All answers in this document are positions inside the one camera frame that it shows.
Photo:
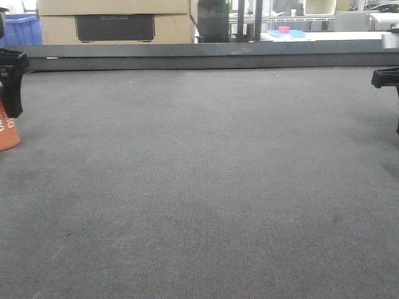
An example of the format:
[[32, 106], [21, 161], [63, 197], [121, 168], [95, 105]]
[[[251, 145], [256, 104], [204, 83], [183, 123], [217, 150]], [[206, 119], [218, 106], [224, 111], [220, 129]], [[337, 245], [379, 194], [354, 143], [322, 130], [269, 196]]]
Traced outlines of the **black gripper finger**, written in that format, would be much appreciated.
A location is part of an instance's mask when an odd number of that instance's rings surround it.
[[23, 112], [21, 84], [28, 66], [25, 53], [1, 48], [1, 101], [9, 118], [18, 118]]
[[382, 87], [398, 88], [398, 67], [374, 70], [371, 84], [375, 88], [382, 88]]

